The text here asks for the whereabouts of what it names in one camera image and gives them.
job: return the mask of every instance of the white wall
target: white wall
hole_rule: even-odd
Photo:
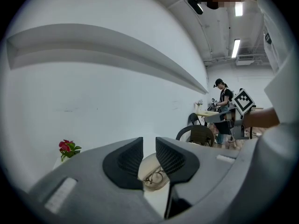
[[[209,79],[209,98],[219,100],[220,90],[213,88],[216,79],[221,78],[235,94],[244,88],[258,107],[272,107],[270,100],[264,92],[267,84],[273,79],[271,66],[249,65],[236,66],[235,63],[214,65],[207,68]]]
[[[111,1],[31,0],[7,36],[54,23],[114,29],[184,65],[207,87],[194,44],[166,9],[154,0]],[[142,63],[145,73],[120,68],[124,60],[113,56],[111,65],[47,62],[11,70],[6,45],[1,48],[1,154],[14,185],[25,191],[51,171],[62,139],[87,150],[143,136],[147,156],[155,151],[155,137],[175,138],[187,125],[194,101],[202,98],[206,106],[205,95]]]
[[[192,39],[155,0],[30,0],[8,36],[58,23],[94,25],[140,40],[179,64],[207,91],[204,64]]]

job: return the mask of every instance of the white sleeve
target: white sleeve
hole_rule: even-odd
[[[280,123],[299,121],[299,56],[298,46],[284,17],[271,0],[257,0],[264,14],[265,26],[272,45],[265,51],[278,72],[265,88]]]

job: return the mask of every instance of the ceiling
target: ceiling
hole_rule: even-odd
[[[197,15],[187,0],[157,0],[185,27],[206,66],[232,62],[235,39],[241,39],[238,55],[254,55],[258,64],[269,64],[263,48],[263,16],[257,3],[243,2],[243,16],[234,7],[212,10],[202,4]]]

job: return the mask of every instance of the potted plant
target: potted plant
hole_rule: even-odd
[[[202,99],[200,99],[199,101],[194,102],[194,104],[195,104],[195,112],[197,112],[197,111],[201,110],[201,107],[203,105],[203,101],[202,101]]]
[[[66,158],[71,158],[72,156],[79,154],[81,150],[80,146],[76,146],[73,141],[64,140],[59,143],[59,151],[61,155],[61,162],[63,162]]]

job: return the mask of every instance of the red flower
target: red flower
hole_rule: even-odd
[[[65,151],[67,151],[67,152],[69,152],[69,151],[71,151],[71,149],[70,149],[70,147],[66,144],[67,142],[66,142],[66,140],[64,140],[64,142],[60,142],[59,143],[59,147],[61,148],[61,149],[59,149],[59,151],[63,151],[63,150],[65,150]]]

